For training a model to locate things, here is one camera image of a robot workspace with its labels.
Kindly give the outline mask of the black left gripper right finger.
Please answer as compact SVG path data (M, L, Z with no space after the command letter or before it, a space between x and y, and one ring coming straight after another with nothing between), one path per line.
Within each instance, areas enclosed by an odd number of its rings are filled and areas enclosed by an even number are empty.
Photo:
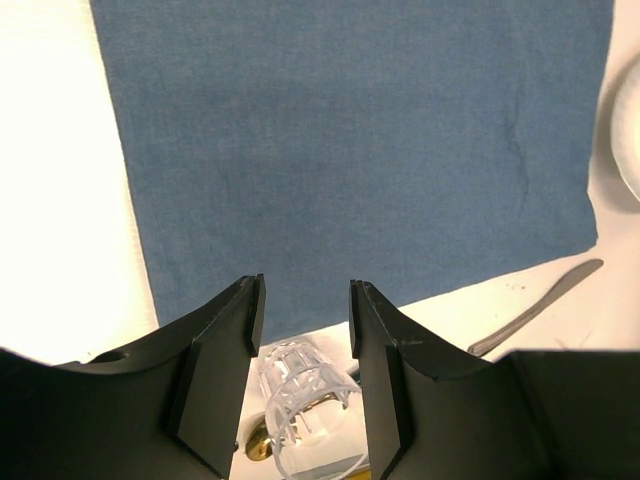
M376 479L635 479L639 355L515 351L476 358L350 284Z

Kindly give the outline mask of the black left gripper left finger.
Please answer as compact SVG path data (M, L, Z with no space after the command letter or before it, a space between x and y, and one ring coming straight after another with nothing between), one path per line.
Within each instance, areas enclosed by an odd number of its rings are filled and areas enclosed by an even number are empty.
M225 479L262 334L262 275L87 363L1 353L5 479Z

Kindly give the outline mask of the silver table knife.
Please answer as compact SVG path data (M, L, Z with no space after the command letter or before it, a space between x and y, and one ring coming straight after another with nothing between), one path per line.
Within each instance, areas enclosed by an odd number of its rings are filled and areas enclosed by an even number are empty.
M494 333L471 344L467 348L467 352L475 357L484 357L491 353L603 265L604 261L598 258L592 258L576 265L561 276L538 301L523 313Z

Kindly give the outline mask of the clear drinking glass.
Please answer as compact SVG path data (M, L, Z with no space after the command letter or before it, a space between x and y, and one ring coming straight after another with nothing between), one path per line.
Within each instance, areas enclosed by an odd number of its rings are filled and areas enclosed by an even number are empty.
M313 344L269 349L259 367L266 430L284 479L345 479L368 464L361 387Z

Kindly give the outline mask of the blue cloth napkin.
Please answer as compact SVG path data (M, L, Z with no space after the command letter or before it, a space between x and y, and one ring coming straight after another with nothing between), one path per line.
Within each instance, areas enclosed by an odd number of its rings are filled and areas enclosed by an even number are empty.
M609 1L95 1L157 320L263 338L584 252Z

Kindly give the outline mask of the white round plate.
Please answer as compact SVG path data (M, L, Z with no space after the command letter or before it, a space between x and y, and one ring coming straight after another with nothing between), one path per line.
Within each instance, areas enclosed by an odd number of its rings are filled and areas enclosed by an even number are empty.
M609 132L620 177L639 200L639 56L627 66L615 90Z

